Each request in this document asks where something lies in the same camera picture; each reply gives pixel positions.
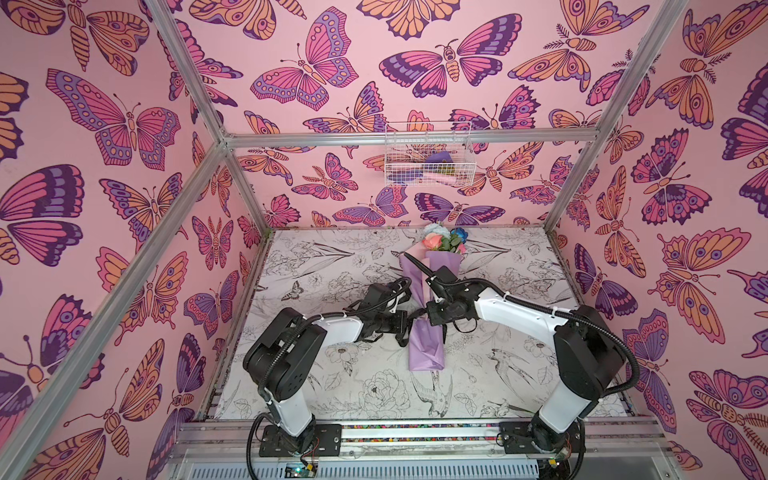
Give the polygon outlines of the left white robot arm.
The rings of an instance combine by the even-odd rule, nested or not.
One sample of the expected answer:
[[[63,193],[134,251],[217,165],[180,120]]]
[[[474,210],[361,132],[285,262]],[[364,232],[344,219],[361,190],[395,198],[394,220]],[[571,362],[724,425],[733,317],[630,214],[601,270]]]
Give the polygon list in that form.
[[[355,343],[375,343],[392,335],[405,346],[412,320],[401,305],[411,298],[411,280],[368,286],[363,299],[342,311],[305,316],[292,307],[280,310],[243,358],[242,366],[267,406],[264,415],[276,427],[276,442],[292,455],[319,443],[316,417],[303,386],[319,354]]]

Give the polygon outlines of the pink fake rose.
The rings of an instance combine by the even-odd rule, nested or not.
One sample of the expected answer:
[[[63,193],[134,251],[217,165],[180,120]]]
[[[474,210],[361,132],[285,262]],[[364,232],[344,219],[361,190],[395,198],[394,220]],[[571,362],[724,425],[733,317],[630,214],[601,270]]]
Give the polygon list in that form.
[[[438,251],[442,248],[444,237],[438,233],[430,233],[422,240],[422,245],[430,251]]]

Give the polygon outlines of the pink purple wrapping paper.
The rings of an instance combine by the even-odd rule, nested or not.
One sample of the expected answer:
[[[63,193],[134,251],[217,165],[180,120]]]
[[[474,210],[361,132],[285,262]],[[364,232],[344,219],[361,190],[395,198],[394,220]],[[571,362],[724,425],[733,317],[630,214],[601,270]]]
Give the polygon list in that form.
[[[404,253],[410,253],[417,259],[423,260],[426,258],[426,251],[430,250],[427,250],[421,243],[418,243]],[[411,298],[416,301],[419,308],[423,308],[422,293],[426,293],[427,297],[430,297],[431,292],[427,285],[424,285],[424,290],[412,285],[412,281],[417,278],[417,274],[409,267],[406,268],[406,271],[403,271],[405,268],[403,254],[399,258],[402,274],[411,280]],[[411,372],[434,372],[444,369],[443,337],[442,327],[430,326],[426,316],[414,321],[408,343],[408,368]]]

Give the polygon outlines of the black ribbon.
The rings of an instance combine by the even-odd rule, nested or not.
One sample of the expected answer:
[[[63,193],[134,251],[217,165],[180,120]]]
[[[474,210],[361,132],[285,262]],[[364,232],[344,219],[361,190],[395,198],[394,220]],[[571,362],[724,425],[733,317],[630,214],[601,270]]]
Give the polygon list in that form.
[[[415,320],[422,318],[426,315],[428,315],[427,308],[419,308],[417,310],[414,310],[407,316],[407,319],[406,319],[407,326],[411,328]]]

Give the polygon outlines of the blue fake flower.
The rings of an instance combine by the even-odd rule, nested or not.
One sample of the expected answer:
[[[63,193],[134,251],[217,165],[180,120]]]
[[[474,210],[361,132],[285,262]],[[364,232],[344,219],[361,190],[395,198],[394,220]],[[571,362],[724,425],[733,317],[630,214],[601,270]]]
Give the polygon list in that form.
[[[466,230],[460,227],[456,227],[450,231],[450,239],[452,245],[464,244],[468,239],[468,233]]]

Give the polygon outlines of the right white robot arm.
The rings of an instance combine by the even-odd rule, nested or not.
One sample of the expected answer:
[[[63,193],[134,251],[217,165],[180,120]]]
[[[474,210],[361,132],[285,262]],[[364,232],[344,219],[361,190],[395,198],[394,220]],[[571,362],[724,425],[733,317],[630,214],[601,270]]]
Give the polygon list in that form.
[[[434,271],[409,253],[403,257],[425,275],[434,299],[426,304],[430,323],[458,319],[495,322],[551,348],[559,383],[531,418],[524,434],[510,434],[513,444],[542,454],[563,449],[568,431],[581,425],[600,400],[637,385],[639,362],[603,322],[599,312],[581,305],[566,310],[513,296],[489,280],[457,278],[448,268]]]

